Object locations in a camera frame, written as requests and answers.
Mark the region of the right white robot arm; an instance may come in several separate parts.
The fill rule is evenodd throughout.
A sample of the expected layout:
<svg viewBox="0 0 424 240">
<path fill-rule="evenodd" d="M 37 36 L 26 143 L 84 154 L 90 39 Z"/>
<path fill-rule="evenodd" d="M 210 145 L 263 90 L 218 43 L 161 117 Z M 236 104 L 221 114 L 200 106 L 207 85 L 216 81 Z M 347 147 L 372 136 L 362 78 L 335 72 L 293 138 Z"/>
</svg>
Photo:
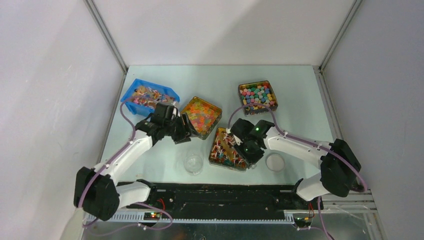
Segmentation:
<svg viewBox="0 0 424 240">
<path fill-rule="evenodd" d="M 260 120 L 257 124 L 239 118 L 226 133 L 233 136 L 236 152 L 248 166 L 255 165 L 269 149 L 291 155 L 318 169 L 315 175 L 300 179 L 291 194 L 291 204 L 304 209 L 311 200 L 332 194 L 345 198 L 358 178 L 361 164 L 349 145 L 337 138 L 334 142 L 317 141 L 289 134 L 275 123 Z"/>
</svg>

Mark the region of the gold tin with lollipops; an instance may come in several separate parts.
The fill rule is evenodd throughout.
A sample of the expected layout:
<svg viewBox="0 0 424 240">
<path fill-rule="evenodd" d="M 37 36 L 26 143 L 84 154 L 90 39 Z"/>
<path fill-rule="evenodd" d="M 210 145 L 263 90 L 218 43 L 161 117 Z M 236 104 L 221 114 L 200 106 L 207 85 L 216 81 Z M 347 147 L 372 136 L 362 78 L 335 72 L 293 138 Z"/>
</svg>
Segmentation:
<svg viewBox="0 0 424 240">
<path fill-rule="evenodd" d="M 209 164 L 215 167 L 245 172 L 247 170 L 246 162 L 239 156 L 234 146 L 227 138 L 226 129 L 218 127 L 208 156 Z"/>
</svg>

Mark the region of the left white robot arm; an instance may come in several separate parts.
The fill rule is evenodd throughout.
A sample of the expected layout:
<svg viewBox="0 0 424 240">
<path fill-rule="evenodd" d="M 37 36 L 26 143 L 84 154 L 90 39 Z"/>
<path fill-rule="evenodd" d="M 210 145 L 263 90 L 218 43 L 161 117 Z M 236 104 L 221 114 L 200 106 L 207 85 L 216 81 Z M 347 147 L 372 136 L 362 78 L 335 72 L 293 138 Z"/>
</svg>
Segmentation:
<svg viewBox="0 0 424 240">
<path fill-rule="evenodd" d="M 111 158 L 76 174 L 73 204 L 98 220 L 107 221 L 117 210 L 136 203 L 153 208 L 158 202 L 154 184 L 136 180 L 119 185 L 120 178 L 148 150 L 164 137 L 175 144 L 189 142 L 197 131 L 187 113 L 172 104 L 158 103 L 152 113 L 132 128 L 128 141 Z"/>
</svg>

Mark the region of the clear plastic scoop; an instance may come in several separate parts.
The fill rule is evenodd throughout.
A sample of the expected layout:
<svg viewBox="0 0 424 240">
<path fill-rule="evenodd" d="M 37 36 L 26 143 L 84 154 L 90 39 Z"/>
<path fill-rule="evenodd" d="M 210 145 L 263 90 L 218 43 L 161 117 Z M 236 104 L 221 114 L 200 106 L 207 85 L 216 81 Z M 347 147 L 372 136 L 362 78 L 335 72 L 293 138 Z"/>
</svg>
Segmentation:
<svg viewBox="0 0 424 240">
<path fill-rule="evenodd" d="M 247 169 L 255 169 L 258 166 L 259 161 L 256 162 L 247 162 L 246 163 L 246 168 Z"/>
</svg>

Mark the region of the clear plastic jar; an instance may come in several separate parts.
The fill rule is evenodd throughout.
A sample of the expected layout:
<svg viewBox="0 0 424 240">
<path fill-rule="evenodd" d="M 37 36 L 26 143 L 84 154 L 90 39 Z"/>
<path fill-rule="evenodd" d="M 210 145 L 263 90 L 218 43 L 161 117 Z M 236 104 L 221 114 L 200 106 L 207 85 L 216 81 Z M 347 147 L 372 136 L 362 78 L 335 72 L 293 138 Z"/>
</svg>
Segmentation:
<svg viewBox="0 0 424 240">
<path fill-rule="evenodd" d="M 199 175 L 204 166 L 203 154 L 198 149 L 189 149 L 183 161 L 186 172 L 192 176 Z"/>
</svg>

